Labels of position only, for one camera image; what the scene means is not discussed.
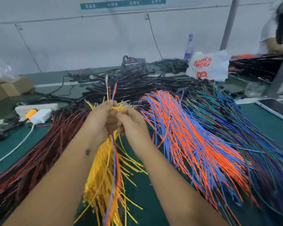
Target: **person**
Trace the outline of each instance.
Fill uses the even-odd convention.
[[[153,144],[143,116],[133,108],[95,107],[50,171],[15,209],[4,226],[71,226],[99,146],[115,130],[124,133],[143,162],[171,226],[223,226],[227,222]]]
[[[264,25],[259,44],[259,54],[283,54],[283,2],[273,17]]]

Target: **hand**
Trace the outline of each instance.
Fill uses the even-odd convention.
[[[83,124],[83,131],[96,148],[104,143],[110,135],[113,135],[118,127],[117,110],[112,107],[117,107],[116,101],[110,100],[94,107]]]
[[[118,127],[120,133],[125,133],[127,140],[135,155],[143,160],[145,150],[154,146],[148,132],[144,117],[132,107],[126,107],[117,112]]]

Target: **plastic bottle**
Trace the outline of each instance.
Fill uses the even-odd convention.
[[[184,54],[184,59],[187,60],[188,62],[191,60],[194,52],[194,46],[193,46],[193,36],[194,34],[189,35],[189,42],[186,45],[186,50]]]

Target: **white wall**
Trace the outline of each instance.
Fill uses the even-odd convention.
[[[254,53],[274,0],[241,0],[228,50]],[[149,12],[162,57],[184,55],[189,33],[196,51],[218,51],[232,0],[202,0],[195,9]],[[145,12],[79,17],[77,0],[0,0],[0,66],[16,73],[115,66],[124,55],[160,59]]]

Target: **green workbench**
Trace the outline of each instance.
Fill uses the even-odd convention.
[[[246,118],[258,126],[267,136],[283,146],[283,120],[255,104],[241,105],[241,109]],[[22,127],[13,132],[5,141],[0,142],[0,158],[13,149],[18,144],[18,140],[23,139],[29,130],[28,127]],[[0,173],[8,169],[8,167],[15,163],[25,152],[32,148],[47,131],[48,127],[36,128],[31,137],[20,148],[0,163]],[[124,140],[124,145],[128,154],[138,161],[126,140]],[[130,205],[130,203],[128,204],[130,213],[138,221],[139,225],[168,225],[154,189],[150,186],[151,182],[148,176],[143,173],[135,173],[134,176],[132,176],[132,181],[137,187],[125,180],[126,194],[132,201],[144,208],[144,210],[140,210]],[[263,214],[260,209],[252,208],[248,204],[236,206],[232,201],[229,201],[229,205],[242,226],[277,225],[268,214]],[[81,204],[78,207],[77,214],[83,209],[84,205]],[[76,225],[96,225],[95,214],[92,213],[91,208],[86,211]],[[130,217],[128,217],[127,225],[135,225]]]

